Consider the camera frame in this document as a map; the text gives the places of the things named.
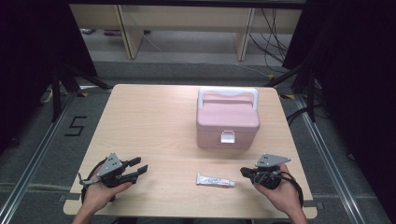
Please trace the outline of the light wooden desk frame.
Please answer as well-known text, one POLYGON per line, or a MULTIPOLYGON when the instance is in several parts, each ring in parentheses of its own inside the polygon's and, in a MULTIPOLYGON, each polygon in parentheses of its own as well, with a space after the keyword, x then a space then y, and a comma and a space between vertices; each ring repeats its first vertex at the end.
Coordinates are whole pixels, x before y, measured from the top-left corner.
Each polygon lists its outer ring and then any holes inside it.
POLYGON ((232 33, 237 60, 245 60, 252 33, 294 33, 300 9, 241 7, 150 7, 126 5, 70 6, 80 28, 119 30, 126 54, 136 57, 145 31, 232 33))

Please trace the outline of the person's right hand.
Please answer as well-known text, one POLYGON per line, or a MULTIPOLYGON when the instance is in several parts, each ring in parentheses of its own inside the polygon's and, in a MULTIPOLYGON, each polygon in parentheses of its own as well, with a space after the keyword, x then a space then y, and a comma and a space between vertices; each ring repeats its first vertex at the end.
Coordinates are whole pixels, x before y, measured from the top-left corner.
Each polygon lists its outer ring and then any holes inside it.
POLYGON ((263 194, 276 209, 286 215, 290 210, 301 207, 297 189, 289 181, 282 180, 276 189, 267 189, 260 184, 255 184, 254 187, 258 192, 263 194))

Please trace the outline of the pink plastic box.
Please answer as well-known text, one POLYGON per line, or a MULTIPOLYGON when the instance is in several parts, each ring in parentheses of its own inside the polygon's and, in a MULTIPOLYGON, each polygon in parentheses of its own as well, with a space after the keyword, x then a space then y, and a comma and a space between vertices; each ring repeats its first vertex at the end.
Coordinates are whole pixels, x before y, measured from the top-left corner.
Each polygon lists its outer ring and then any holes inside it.
POLYGON ((261 126, 258 103, 254 88, 201 87, 196 110, 198 147, 249 149, 261 126))

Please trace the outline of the white ointment tube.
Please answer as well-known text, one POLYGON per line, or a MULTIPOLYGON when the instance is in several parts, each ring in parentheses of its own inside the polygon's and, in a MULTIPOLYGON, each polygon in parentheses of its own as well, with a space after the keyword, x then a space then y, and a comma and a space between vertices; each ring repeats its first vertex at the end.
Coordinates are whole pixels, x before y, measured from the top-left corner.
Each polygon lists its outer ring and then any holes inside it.
POLYGON ((232 180, 225 178, 218 178, 198 174, 196 177, 197 185, 215 186, 215 187, 234 187, 235 183, 232 180))

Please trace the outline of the grey tape strip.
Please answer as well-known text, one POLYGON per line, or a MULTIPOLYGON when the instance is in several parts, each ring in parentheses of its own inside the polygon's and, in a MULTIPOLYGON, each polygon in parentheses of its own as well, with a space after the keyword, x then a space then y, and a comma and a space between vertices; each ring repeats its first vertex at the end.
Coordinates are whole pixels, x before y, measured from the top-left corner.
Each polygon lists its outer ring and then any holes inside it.
POLYGON ((81 195, 80 193, 62 194, 59 196, 58 201, 59 202, 65 202, 67 200, 79 201, 80 195, 81 195))

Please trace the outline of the black metal stand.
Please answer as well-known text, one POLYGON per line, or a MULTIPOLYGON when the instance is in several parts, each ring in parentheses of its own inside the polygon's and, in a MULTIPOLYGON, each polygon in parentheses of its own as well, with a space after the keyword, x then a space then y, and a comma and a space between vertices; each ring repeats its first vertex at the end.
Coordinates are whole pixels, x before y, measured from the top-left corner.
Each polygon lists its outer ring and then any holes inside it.
POLYGON ((76 82, 75 77, 82 77, 94 86, 104 90, 112 89, 112 86, 101 81, 98 77, 90 75, 89 73, 86 73, 73 65, 67 63, 56 64, 51 73, 53 102, 52 121, 55 121, 57 118, 59 118, 62 112, 61 87, 64 87, 67 92, 71 93, 77 93, 80 91, 80 86, 76 82))
POLYGON ((269 83, 265 84, 265 87, 274 87, 277 84, 295 77, 294 82, 290 89, 293 93, 301 93, 303 90, 307 90, 307 104, 303 108, 303 111, 308 114, 312 122, 315 122, 314 113, 314 93, 315 93, 315 74, 311 66, 308 63, 301 63, 295 68, 286 72, 282 76, 272 79, 269 83))

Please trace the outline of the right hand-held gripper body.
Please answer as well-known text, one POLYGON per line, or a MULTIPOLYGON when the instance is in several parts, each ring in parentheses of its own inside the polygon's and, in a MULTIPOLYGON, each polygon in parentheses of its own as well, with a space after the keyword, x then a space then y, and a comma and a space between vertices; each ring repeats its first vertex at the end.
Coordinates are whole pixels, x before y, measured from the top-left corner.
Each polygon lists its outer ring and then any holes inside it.
POLYGON ((253 169, 253 184, 260 184, 267 189, 276 189, 281 181, 280 164, 290 161, 290 158, 264 153, 255 163, 253 169))

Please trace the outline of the metal floor rail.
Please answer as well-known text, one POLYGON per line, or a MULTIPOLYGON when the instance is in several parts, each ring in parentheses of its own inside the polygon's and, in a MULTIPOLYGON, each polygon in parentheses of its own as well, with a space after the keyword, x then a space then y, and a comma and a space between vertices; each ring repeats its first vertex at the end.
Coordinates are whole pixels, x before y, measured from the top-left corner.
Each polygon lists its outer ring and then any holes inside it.
POLYGON ((21 200, 29 187, 36 171, 38 170, 41 162, 44 160, 50 144, 53 142, 55 134, 58 132, 60 125, 64 120, 64 116, 76 98, 75 93, 68 93, 61 105, 59 115, 54 119, 50 118, 49 126, 47 127, 44 135, 40 139, 39 144, 35 148, 32 157, 25 163, 23 172, 18 178, 18 181, 12 186, 9 195, 0 205, 0 224, 8 224, 13 218, 21 200))
POLYGON ((346 210, 346 214, 352 224, 366 224, 361 210, 354 199, 345 179, 342 177, 340 170, 328 149, 317 124, 311 119, 307 112, 303 113, 304 123, 313 138, 317 147, 318 153, 323 160, 324 166, 329 174, 329 177, 336 189, 339 199, 346 210))

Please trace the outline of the person's left hand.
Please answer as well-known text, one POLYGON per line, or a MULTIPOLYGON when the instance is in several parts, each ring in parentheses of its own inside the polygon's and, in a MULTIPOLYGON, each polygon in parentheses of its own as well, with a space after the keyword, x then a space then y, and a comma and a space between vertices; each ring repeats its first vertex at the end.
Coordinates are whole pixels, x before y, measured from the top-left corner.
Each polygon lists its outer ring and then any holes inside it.
POLYGON ((97 211, 103 209, 114 196, 124 192, 131 186, 130 182, 120 184, 115 188, 108 188, 101 182, 91 184, 86 191, 84 202, 78 212, 86 216, 94 215, 97 211))

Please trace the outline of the black curtain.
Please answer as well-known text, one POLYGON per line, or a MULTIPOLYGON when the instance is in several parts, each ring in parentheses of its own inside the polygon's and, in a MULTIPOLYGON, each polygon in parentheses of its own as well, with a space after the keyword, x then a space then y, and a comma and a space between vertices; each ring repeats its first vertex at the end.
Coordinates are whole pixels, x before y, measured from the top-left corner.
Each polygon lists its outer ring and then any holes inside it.
POLYGON ((305 0, 284 67, 304 60, 396 224, 396 0, 305 0))
POLYGON ((66 0, 0 0, 0 155, 67 65, 97 75, 66 0))

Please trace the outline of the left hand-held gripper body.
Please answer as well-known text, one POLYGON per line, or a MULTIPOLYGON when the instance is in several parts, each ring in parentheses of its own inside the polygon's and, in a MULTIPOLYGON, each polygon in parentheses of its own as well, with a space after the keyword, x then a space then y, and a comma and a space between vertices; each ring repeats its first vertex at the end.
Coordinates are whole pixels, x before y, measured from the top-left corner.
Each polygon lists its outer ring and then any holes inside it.
POLYGON ((126 168, 123 167, 122 161, 119 157, 112 152, 105 159, 102 167, 97 173, 97 176, 106 187, 115 188, 120 184, 127 183, 124 182, 123 178, 125 175, 122 174, 126 168))

